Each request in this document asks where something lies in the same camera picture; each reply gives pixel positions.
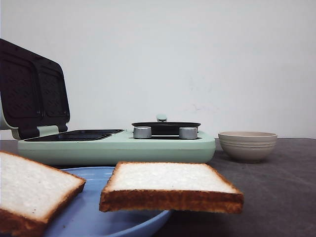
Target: bowl rim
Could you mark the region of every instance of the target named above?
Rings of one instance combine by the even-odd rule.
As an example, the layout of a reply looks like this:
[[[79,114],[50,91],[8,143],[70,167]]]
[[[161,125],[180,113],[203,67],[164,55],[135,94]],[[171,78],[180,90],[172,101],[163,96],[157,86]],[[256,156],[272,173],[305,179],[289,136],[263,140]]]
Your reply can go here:
[[[228,133],[261,133],[262,136],[243,136],[243,135],[231,135]],[[270,132],[258,132],[258,131],[225,131],[225,132],[219,132],[218,136],[228,136],[228,137],[277,137],[276,133],[270,133]]]

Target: silver knob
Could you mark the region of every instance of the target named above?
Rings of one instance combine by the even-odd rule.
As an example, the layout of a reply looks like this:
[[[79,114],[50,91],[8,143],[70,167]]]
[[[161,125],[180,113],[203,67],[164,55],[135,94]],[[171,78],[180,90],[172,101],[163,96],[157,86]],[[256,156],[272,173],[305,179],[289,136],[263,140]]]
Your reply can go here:
[[[196,127],[180,127],[179,129],[180,139],[197,139],[198,128]]]
[[[147,139],[152,137],[151,127],[134,127],[134,138]]]

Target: blue plate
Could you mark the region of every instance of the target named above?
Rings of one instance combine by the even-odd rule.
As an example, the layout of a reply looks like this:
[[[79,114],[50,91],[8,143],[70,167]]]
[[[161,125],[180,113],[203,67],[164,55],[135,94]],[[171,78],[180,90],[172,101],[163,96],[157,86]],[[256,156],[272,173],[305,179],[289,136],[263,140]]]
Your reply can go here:
[[[45,237],[146,237],[159,230],[171,211],[99,211],[101,190],[113,167],[64,169],[87,180],[84,190],[49,225]]]

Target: frying pan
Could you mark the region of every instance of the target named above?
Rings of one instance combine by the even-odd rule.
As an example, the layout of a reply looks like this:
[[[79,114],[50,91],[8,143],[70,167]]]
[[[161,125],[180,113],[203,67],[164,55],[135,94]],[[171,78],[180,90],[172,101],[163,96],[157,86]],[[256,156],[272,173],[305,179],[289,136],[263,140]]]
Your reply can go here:
[[[152,128],[152,135],[179,135],[180,127],[200,126],[197,122],[135,122],[134,127],[148,126]]]

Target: lid handle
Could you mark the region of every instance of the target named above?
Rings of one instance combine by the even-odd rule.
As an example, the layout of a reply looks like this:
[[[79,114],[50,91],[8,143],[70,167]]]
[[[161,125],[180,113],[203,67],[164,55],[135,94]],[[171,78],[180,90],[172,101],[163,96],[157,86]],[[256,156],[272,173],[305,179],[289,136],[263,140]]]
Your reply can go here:
[[[156,115],[156,118],[158,122],[167,122],[167,116],[164,114],[158,114]]]

